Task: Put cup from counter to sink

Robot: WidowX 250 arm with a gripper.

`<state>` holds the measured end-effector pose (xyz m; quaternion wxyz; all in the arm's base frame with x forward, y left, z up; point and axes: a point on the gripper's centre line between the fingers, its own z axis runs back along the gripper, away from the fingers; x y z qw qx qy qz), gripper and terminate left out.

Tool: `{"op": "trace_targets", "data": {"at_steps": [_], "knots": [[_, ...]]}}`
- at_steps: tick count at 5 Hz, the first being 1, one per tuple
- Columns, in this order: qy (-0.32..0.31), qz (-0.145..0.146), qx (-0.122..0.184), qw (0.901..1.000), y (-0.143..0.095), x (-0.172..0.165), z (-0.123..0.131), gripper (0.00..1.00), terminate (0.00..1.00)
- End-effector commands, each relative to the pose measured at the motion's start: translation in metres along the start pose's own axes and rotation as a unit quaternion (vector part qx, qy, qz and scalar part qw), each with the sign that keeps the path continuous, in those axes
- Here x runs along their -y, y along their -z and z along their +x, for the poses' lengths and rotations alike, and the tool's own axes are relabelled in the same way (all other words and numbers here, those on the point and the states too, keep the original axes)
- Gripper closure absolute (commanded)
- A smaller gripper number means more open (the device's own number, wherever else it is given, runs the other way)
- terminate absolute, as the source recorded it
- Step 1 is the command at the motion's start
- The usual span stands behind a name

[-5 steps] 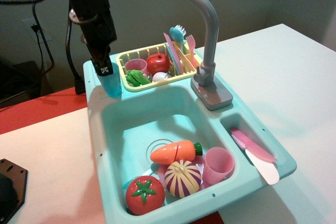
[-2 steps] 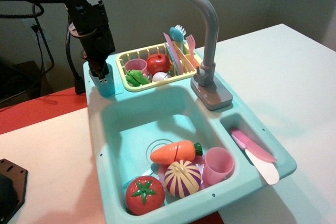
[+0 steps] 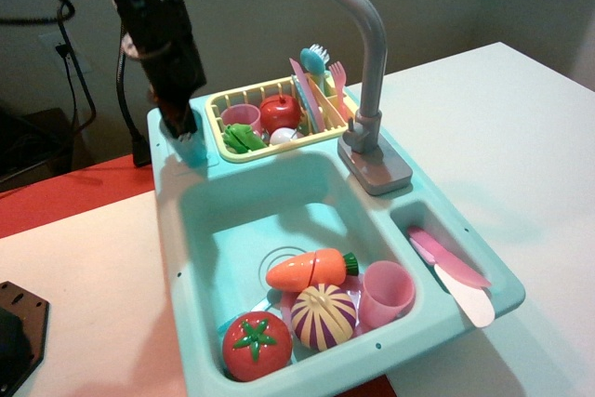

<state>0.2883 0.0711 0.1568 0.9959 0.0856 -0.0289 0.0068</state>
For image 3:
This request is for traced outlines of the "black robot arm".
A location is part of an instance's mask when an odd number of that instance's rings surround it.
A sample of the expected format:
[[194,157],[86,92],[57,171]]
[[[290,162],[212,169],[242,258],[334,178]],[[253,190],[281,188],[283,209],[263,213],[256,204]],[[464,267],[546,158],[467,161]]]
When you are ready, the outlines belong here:
[[[62,24],[74,14],[70,0],[59,0],[55,17],[3,18],[4,25]],[[205,85],[205,72],[192,36],[184,0],[112,0],[121,19],[119,60],[140,63],[165,128],[175,139],[197,130],[190,106]]]

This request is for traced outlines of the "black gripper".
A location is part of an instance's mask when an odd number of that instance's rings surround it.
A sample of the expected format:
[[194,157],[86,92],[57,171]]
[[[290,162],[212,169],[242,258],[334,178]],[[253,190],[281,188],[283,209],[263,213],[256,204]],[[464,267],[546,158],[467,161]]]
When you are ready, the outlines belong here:
[[188,103],[206,84],[184,0],[113,0],[174,139],[197,131]]

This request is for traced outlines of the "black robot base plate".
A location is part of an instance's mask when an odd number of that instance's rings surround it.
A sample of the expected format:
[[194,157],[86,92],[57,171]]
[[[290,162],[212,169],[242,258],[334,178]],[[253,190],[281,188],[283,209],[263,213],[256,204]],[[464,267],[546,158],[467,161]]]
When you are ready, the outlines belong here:
[[50,304],[9,281],[1,283],[1,395],[13,396],[45,356]]

